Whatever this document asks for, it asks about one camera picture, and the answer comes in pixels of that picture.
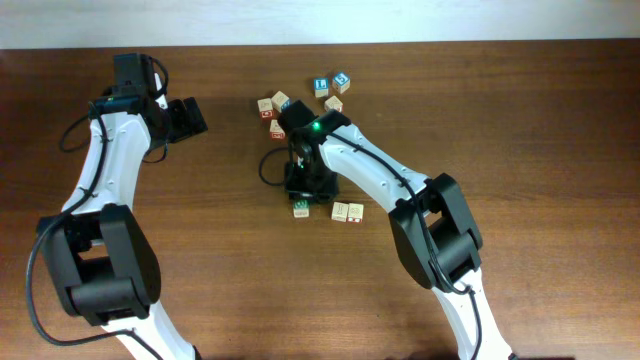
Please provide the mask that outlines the green B block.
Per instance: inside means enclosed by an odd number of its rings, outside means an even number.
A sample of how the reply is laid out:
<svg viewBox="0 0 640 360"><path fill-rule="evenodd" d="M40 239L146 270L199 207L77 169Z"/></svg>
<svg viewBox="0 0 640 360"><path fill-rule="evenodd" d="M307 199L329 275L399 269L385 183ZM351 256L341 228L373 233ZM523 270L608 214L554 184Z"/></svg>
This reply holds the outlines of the green B block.
<svg viewBox="0 0 640 360"><path fill-rule="evenodd" d="M310 216L310 204L307 200L301 199L293 202L293 216L295 218L308 218Z"/></svg>

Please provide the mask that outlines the green sided letter block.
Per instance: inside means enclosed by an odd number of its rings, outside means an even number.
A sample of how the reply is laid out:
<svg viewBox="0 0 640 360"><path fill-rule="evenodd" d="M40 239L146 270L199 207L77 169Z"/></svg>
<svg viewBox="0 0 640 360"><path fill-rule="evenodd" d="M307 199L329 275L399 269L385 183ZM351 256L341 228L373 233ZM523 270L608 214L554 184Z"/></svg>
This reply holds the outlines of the green sided letter block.
<svg viewBox="0 0 640 360"><path fill-rule="evenodd" d="M332 211L331 211L331 219L339 222L346 222L349 212L349 205L347 203L342 202L334 202Z"/></svg>

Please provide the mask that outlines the red sided number block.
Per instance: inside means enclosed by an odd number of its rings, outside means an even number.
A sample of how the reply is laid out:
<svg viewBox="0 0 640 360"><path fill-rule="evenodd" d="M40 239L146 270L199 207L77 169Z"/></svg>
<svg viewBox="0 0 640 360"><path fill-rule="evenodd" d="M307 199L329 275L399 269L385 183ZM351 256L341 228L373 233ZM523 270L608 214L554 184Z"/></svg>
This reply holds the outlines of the red sided number block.
<svg viewBox="0 0 640 360"><path fill-rule="evenodd" d="M364 206L359 203L350 203L347 213L347 221L361 223L363 221Z"/></svg>

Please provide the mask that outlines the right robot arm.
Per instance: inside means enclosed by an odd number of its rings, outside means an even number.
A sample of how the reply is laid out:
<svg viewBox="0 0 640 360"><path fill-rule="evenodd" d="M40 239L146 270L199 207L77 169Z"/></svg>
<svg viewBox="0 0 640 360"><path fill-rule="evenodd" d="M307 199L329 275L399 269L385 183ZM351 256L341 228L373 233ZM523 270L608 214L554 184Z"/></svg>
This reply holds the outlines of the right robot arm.
<svg viewBox="0 0 640 360"><path fill-rule="evenodd" d="M278 118L288 140L284 188L292 200L326 203L345 177L388 215L399 260L432 291L454 333L461 359L509 360L482 283L483 239L454 178L431 178L405 167L372 144L344 114L316 115L304 103Z"/></svg>

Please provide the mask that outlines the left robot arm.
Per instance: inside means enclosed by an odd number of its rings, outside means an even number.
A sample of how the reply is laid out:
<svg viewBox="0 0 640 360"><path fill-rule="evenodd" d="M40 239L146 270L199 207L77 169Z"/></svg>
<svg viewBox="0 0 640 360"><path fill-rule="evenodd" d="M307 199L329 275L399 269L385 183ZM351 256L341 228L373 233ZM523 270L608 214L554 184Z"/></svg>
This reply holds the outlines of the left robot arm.
<svg viewBox="0 0 640 360"><path fill-rule="evenodd" d="M89 149L72 195L37 225L26 270L29 317L42 338L63 345L35 309L31 282L42 256L65 312L103 330L74 345L117 338L136 359L197 359L161 304L159 262L132 208L146 156L208 127L194 98L167 100L169 75L159 60L117 55L114 73L114 85L89 104Z"/></svg>

